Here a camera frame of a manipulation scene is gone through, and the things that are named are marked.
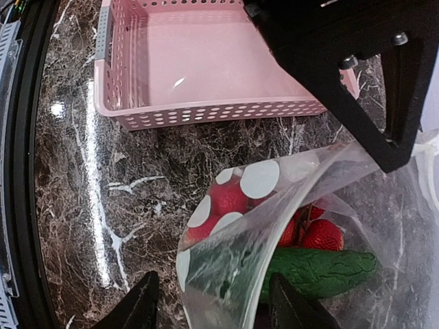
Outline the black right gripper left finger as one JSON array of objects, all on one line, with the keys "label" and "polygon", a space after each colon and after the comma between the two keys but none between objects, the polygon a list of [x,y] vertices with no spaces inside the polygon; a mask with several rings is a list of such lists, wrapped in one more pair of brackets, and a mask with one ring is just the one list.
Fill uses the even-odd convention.
[{"label": "black right gripper left finger", "polygon": [[128,294],[93,328],[156,328],[157,306],[160,293],[159,276],[147,272]]}]

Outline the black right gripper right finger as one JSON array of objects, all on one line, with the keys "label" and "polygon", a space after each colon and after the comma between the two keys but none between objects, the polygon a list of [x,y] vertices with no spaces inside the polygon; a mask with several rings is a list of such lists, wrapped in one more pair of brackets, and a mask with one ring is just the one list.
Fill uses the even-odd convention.
[{"label": "black right gripper right finger", "polygon": [[280,273],[270,278],[268,305],[271,328],[340,328],[319,301],[306,300]]}]

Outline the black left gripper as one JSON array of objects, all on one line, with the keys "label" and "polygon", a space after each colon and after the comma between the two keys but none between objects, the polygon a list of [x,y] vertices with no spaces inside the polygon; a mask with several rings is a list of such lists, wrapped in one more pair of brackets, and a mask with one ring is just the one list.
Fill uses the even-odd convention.
[{"label": "black left gripper", "polygon": [[[384,172],[408,163],[438,56],[437,1],[244,1],[244,10],[276,63]],[[378,53],[384,133],[342,86],[339,73]]]}]

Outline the green cucumber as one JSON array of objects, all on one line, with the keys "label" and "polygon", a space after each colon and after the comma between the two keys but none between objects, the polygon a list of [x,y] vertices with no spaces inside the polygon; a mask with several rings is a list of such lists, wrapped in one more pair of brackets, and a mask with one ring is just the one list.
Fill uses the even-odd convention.
[{"label": "green cucumber", "polygon": [[259,301],[267,303],[272,274],[280,273],[308,300],[343,294],[367,281],[377,269],[377,258],[353,250],[278,248],[265,275]]}]

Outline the clear zip top bag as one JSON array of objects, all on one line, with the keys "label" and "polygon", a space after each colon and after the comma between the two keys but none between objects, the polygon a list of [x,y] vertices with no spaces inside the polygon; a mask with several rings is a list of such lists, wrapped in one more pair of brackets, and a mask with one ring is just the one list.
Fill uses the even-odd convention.
[{"label": "clear zip top bag", "polygon": [[383,172],[356,142],[223,170],[176,257],[190,328],[437,328],[438,132]]}]

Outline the pink perforated plastic basket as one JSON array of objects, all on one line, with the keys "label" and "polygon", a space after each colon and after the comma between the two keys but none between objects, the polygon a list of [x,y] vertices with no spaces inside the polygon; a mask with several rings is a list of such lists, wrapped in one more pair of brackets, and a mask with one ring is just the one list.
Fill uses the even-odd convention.
[{"label": "pink perforated plastic basket", "polygon": [[241,1],[103,1],[94,103],[127,130],[316,116]]}]

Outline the black front rail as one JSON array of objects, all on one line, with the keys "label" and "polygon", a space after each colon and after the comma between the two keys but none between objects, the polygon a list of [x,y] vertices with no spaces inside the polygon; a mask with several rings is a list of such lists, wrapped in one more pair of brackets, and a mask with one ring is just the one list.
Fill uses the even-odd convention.
[{"label": "black front rail", "polygon": [[1,24],[20,22],[5,144],[5,203],[18,297],[18,328],[58,328],[38,235],[34,181],[36,114],[49,34],[59,1],[7,1]]}]

